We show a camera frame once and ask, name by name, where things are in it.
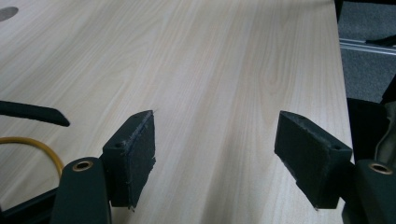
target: wood grain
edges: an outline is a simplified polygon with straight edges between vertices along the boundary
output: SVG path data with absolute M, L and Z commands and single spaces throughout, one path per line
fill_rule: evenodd
M 351 145 L 331 0 L 1 1 L 0 99 L 55 107 L 64 128 L 0 117 L 65 163 L 100 156 L 153 109 L 157 163 L 114 223 L 341 223 L 316 211 L 274 154 L 277 116 L 309 117 Z M 58 185 L 40 151 L 0 146 L 7 209 Z

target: screw hole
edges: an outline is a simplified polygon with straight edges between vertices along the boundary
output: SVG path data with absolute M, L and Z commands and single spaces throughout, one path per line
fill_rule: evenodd
M 73 166 L 73 171 L 81 172 L 90 169 L 93 166 L 91 161 L 80 161 Z
M 371 163 L 369 166 L 372 170 L 383 175 L 391 175 L 393 173 L 387 166 L 378 163 Z
M 6 21 L 18 13 L 17 7 L 4 7 L 0 9 L 0 21 Z

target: light wood surface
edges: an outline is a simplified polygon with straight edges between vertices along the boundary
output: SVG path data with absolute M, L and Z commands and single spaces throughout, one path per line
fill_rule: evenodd
M 61 110 L 70 127 L 0 117 L 64 163 L 101 155 L 153 109 L 157 163 L 114 223 L 341 223 L 274 154 L 279 110 L 350 144 L 332 0 L 3 0 L 0 100 Z M 58 185 L 40 151 L 0 146 L 3 209 Z

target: black plastic part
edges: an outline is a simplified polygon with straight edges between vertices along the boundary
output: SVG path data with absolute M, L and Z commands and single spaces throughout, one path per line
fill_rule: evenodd
M 393 101 L 396 101 L 396 75 L 393 77 L 393 80 L 389 83 L 387 89 L 382 95 L 381 104 L 384 105 Z
M 341 198 L 346 202 L 342 217 L 344 224 L 367 224 L 367 216 L 361 205 L 361 196 L 355 185 L 355 165 L 351 162 L 338 176 L 340 184 L 337 186 Z
M 396 45 L 396 35 L 391 35 L 383 39 L 377 39 L 377 40 L 366 40 L 366 44 L 374 44 L 374 45 L 379 45 L 379 46 L 384 46 L 384 47 L 392 47 L 393 45 Z
M 101 160 L 82 158 L 64 167 L 50 223 L 111 223 Z
M 155 132 L 152 111 L 128 118 L 103 148 L 112 206 L 136 207 L 155 163 Z
M 0 101 L 0 115 L 21 119 L 36 119 L 65 127 L 70 125 L 70 122 L 59 110 L 38 105 Z
M 297 186 L 316 208 L 336 208 L 352 149 L 311 120 L 281 111 L 275 154 L 296 179 Z
M 1 224 L 7 224 L 6 218 L 3 215 L 3 210 L 1 209 L 1 207 L 0 207 L 0 223 Z
M 380 104 L 347 99 L 355 161 L 373 160 L 375 148 L 387 132 L 387 109 Z
M 55 201 L 56 191 L 57 189 L 52 189 L 3 212 L 4 223 L 50 223 L 50 214 Z
M 346 2 L 375 3 L 385 5 L 396 5 L 394 0 L 346 0 Z
M 355 182 L 369 223 L 396 223 L 396 175 L 392 167 L 378 161 L 356 164 Z
M 335 13 L 337 15 L 337 21 L 340 21 L 344 0 L 334 0 L 334 3 L 335 3 Z

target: metal ring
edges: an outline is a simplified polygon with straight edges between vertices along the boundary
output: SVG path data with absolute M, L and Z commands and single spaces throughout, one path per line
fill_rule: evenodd
M 90 169 L 93 166 L 92 161 L 79 161 L 73 165 L 74 172 L 81 172 Z
M 379 163 L 370 163 L 369 167 L 376 171 L 377 173 L 383 174 L 383 175 L 391 175 L 393 174 L 393 171 L 389 169 L 387 166 L 379 164 Z

